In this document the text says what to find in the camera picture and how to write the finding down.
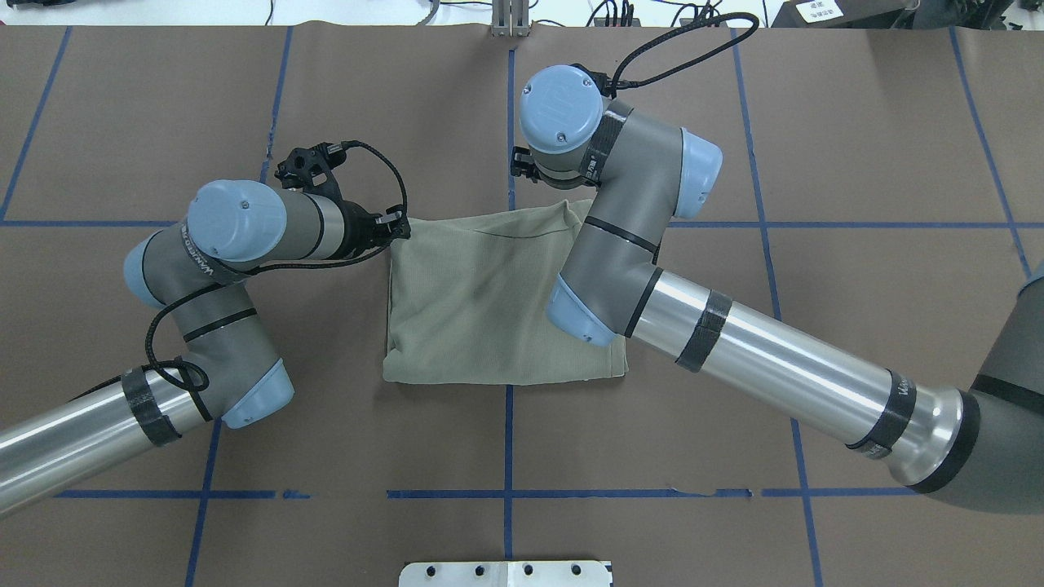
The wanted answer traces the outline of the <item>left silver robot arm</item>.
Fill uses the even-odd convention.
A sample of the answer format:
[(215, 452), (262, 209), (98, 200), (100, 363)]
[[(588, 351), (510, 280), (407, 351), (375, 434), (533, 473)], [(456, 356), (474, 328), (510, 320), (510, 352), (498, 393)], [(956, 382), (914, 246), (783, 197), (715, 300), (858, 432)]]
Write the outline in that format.
[(215, 420), (233, 430), (284, 408), (294, 386), (246, 282), (269, 271), (334, 271), (410, 237), (408, 191), (380, 213), (343, 197), (333, 170), (358, 140), (291, 150), (279, 188), (205, 183), (177, 224), (134, 246), (126, 287), (156, 311), (143, 363), (2, 433), (2, 516), (166, 447)]

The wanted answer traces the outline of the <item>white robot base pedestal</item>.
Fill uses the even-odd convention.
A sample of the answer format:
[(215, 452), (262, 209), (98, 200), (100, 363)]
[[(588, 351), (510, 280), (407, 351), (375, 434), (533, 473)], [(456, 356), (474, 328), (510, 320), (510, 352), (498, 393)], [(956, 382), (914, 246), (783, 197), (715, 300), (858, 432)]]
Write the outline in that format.
[(610, 562), (529, 560), (414, 562), (400, 572), (399, 586), (613, 586)]

